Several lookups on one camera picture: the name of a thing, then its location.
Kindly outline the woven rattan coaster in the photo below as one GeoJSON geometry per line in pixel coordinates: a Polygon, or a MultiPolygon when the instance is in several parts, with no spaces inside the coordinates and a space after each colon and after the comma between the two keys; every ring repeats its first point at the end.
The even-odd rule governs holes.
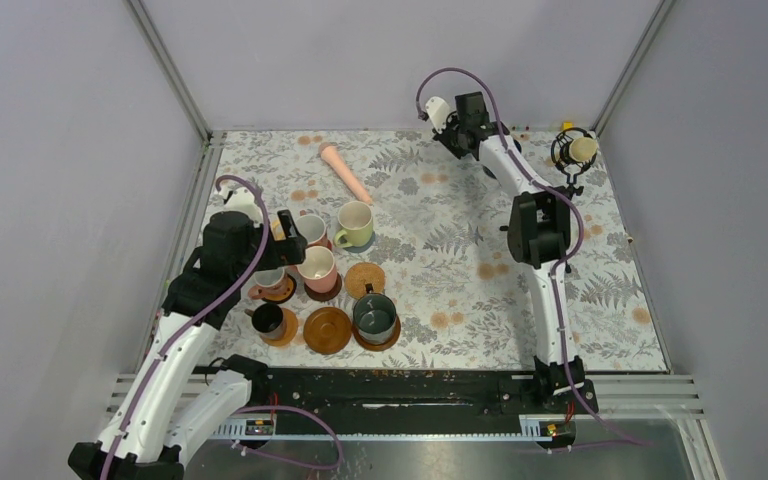
{"type": "Polygon", "coordinates": [[[377,264],[361,262],[348,269],[344,276],[344,287],[354,299],[360,299],[369,293],[383,294],[386,274],[377,264]]]}

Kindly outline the orange black smiley coaster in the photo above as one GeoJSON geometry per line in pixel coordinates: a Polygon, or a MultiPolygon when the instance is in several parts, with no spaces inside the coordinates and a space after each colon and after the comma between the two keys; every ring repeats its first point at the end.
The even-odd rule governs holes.
{"type": "Polygon", "coordinates": [[[281,285],[277,285],[274,288],[265,290],[263,292],[262,300],[273,304],[283,304],[289,301],[295,294],[297,289],[297,281],[292,276],[286,276],[281,285]]]}

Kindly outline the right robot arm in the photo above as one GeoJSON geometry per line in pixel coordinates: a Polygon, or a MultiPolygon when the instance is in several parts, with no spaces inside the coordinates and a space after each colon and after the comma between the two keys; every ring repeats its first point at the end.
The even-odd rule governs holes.
{"type": "Polygon", "coordinates": [[[546,181],[527,165],[507,127],[490,119],[483,94],[459,95],[450,106],[440,97],[425,103],[433,139],[457,158],[473,157],[512,198],[507,245],[527,266],[525,279],[537,333],[535,365],[562,366],[575,357],[563,280],[571,244],[570,208],[546,190],[546,181]]]}

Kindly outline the small pink patterned mug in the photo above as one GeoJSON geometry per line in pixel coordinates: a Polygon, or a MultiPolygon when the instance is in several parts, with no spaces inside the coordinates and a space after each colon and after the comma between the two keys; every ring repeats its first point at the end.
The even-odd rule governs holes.
{"type": "Polygon", "coordinates": [[[255,273],[254,285],[249,289],[248,296],[253,300],[262,300],[263,292],[281,285],[286,276],[290,275],[284,267],[255,273]]]}

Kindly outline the blue-grey smiley coaster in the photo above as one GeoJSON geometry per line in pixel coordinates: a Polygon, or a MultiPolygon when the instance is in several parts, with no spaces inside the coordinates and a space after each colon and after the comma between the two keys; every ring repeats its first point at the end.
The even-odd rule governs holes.
{"type": "Polygon", "coordinates": [[[346,247],[341,247],[341,248],[344,251],[347,251],[349,253],[359,254],[359,253],[363,253],[363,252],[366,252],[367,250],[369,250],[374,245],[375,240],[376,240],[376,233],[373,232],[372,235],[370,236],[369,241],[366,244],[364,244],[362,246],[346,246],[346,247]]]}

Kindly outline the brown ceramic saucer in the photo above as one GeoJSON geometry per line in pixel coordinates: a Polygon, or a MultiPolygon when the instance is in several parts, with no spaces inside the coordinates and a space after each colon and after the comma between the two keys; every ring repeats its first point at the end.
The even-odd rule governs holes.
{"type": "Polygon", "coordinates": [[[314,352],[332,355],[348,345],[352,337],[351,328],[351,321],[343,310],[323,307],[306,318],[303,338],[306,345],[314,352]]]}
{"type": "Polygon", "coordinates": [[[401,335],[401,330],[402,330],[401,319],[396,318],[394,328],[390,337],[383,343],[373,344],[368,342],[367,340],[364,339],[364,337],[360,334],[359,330],[356,327],[352,327],[352,334],[353,334],[354,340],[365,350],[373,351],[373,352],[381,352],[391,348],[393,345],[397,343],[401,335]]]}

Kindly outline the light brown round coaster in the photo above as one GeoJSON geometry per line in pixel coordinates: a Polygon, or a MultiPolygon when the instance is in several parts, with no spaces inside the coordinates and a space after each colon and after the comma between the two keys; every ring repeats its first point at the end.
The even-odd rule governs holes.
{"type": "Polygon", "coordinates": [[[289,345],[298,332],[299,323],[297,315],[286,308],[282,308],[282,313],[283,321],[280,328],[277,329],[277,332],[280,333],[281,336],[278,337],[277,335],[266,334],[260,335],[260,338],[267,345],[272,347],[285,347],[289,345]]]}

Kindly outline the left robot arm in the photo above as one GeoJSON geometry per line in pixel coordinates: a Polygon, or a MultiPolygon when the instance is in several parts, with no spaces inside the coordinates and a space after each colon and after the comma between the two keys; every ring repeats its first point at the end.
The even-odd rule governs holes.
{"type": "Polygon", "coordinates": [[[201,246],[168,287],[154,341],[124,401],[97,440],[70,452],[67,464],[79,478],[181,479],[233,401],[248,411],[267,404],[267,380],[231,371],[195,408],[173,415],[197,361],[240,302],[242,286],[258,271],[304,261],[307,242],[291,212],[277,217],[281,240],[263,217],[234,210],[210,217],[201,246]]]}

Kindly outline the pink mug back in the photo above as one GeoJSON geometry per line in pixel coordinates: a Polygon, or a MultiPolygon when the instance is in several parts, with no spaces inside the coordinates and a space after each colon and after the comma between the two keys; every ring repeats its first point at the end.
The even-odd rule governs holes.
{"type": "Polygon", "coordinates": [[[311,246],[305,250],[305,259],[296,267],[305,286],[318,294],[330,292],[337,284],[335,257],[324,246],[311,246]]]}

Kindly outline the yellow mug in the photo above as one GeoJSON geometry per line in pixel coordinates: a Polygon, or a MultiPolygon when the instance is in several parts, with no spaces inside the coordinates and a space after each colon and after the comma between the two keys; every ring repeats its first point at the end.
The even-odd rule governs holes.
{"type": "Polygon", "coordinates": [[[272,221],[271,231],[272,231],[273,239],[276,242],[283,241],[286,239],[286,234],[284,233],[284,229],[280,219],[275,219],[272,221]]]}

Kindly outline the black mug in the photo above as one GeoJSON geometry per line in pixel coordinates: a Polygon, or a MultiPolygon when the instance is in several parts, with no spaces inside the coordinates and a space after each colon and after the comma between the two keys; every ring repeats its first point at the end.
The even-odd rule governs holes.
{"type": "Polygon", "coordinates": [[[284,337],[287,326],[283,309],[276,304],[264,303],[255,309],[246,309],[251,324],[258,335],[267,341],[277,341],[284,337]]]}

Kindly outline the dark green mug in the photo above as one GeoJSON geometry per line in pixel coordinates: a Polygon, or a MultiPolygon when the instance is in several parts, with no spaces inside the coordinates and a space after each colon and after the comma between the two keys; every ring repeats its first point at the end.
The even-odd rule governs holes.
{"type": "Polygon", "coordinates": [[[381,345],[391,339],[396,327],[395,303],[385,294],[374,290],[371,283],[364,286],[364,294],[352,308],[353,326],[360,337],[372,345],[381,345]]]}

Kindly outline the navy blue mug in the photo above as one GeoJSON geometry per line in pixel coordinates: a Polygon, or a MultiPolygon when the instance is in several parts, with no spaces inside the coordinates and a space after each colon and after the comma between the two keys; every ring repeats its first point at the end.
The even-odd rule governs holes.
{"type": "MultiPolygon", "coordinates": [[[[514,139],[513,140],[513,145],[514,145],[514,150],[515,151],[517,151],[518,153],[522,153],[522,145],[521,145],[521,143],[518,140],[514,139]]],[[[492,169],[490,169],[485,163],[482,164],[482,169],[483,169],[483,172],[488,177],[490,177],[492,179],[498,179],[498,177],[495,175],[495,172],[492,169]]]]}

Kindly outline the light green mug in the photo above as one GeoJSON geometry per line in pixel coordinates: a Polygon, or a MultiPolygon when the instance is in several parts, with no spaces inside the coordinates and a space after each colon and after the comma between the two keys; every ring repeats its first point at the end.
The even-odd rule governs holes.
{"type": "Polygon", "coordinates": [[[374,233],[373,213],[370,206],[361,201],[344,204],[337,213],[338,230],[333,245],[338,248],[366,246],[374,233]]]}

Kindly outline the dark walnut coaster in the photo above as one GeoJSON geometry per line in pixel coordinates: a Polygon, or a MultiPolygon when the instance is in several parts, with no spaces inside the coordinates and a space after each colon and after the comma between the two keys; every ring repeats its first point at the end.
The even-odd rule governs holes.
{"type": "Polygon", "coordinates": [[[307,283],[304,284],[304,290],[307,296],[317,302],[326,302],[329,300],[334,299],[342,290],[343,287],[343,276],[341,274],[337,275],[336,282],[334,286],[327,292],[318,292],[313,290],[307,283]]]}

